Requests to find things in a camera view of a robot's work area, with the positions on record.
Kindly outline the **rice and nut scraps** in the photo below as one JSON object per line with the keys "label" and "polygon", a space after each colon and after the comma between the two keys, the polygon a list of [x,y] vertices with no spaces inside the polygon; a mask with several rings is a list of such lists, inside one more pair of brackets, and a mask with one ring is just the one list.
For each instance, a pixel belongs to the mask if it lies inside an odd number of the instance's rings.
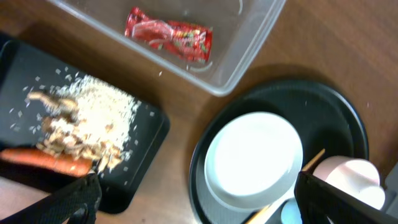
{"label": "rice and nut scraps", "polygon": [[39,124],[44,138],[28,149],[90,159],[90,172],[113,170],[127,158],[124,145],[141,100],[91,75],[63,87],[39,86],[25,99],[42,103],[47,112]]}

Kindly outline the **red snack wrapper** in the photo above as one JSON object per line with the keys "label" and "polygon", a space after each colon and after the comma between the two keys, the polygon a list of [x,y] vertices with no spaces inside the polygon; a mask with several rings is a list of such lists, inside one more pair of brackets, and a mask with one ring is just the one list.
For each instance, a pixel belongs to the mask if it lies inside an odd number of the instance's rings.
{"label": "red snack wrapper", "polygon": [[165,49],[184,60],[206,63],[211,53],[213,31],[197,24],[153,19],[134,7],[127,17],[124,35],[154,49]]}

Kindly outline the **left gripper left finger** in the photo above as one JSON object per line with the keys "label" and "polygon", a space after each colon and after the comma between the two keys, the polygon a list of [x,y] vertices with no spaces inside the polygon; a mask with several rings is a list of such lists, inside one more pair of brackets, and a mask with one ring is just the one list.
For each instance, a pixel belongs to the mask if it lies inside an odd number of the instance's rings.
{"label": "left gripper left finger", "polygon": [[31,206],[1,220],[1,223],[94,224],[102,198],[98,176],[88,174]]}

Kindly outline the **orange carrot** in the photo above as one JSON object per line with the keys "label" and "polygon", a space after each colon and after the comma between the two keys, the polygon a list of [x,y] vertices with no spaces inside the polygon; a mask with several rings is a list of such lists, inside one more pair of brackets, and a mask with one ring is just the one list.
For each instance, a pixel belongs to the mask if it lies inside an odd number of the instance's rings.
{"label": "orange carrot", "polygon": [[1,151],[1,160],[13,164],[39,167],[53,172],[82,177],[92,168],[90,159],[74,159],[71,155],[53,156],[38,149],[11,148]]}

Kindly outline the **pink bowl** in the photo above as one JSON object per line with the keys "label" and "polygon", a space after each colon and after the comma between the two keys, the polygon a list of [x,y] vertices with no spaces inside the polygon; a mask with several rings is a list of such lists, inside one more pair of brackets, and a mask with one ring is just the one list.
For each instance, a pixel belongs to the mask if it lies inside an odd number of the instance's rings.
{"label": "pink bowl", "polygon": [[313,175],[377,210],[384,205],[386,195],[379,172],[365,159],[329,157],[319,163]]}

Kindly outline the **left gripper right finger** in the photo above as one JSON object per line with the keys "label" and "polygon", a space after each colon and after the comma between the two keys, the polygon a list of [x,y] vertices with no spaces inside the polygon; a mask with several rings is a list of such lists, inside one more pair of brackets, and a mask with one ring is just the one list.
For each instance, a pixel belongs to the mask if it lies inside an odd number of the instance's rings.
{"label": "left gripper right finger", "polygon": [[355,199],[308,172],[300,172],[294,189],[304,224],[397,224],[397,219]]}

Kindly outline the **light blue cup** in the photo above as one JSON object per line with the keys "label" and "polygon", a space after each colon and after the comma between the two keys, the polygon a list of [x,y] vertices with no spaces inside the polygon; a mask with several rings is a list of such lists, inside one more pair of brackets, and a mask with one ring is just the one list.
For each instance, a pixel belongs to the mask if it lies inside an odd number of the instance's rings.
{"label": "light blue cup", "polygon": [[296,199],[292,198],[284,204],[280,220],[282,224],[302,224],[302,218]]}

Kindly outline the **grey plate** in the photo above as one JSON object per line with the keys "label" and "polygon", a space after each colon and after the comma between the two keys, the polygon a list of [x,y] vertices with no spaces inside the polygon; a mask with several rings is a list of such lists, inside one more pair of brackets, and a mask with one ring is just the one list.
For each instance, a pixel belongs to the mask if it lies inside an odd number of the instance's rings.
{"label": "grey plate", "polygon": [[277,114],[252,112],[217,132],[206,152],[204,176],[222,206],[251,211],[282,198],[302,164],[302,141],[294,126]]}

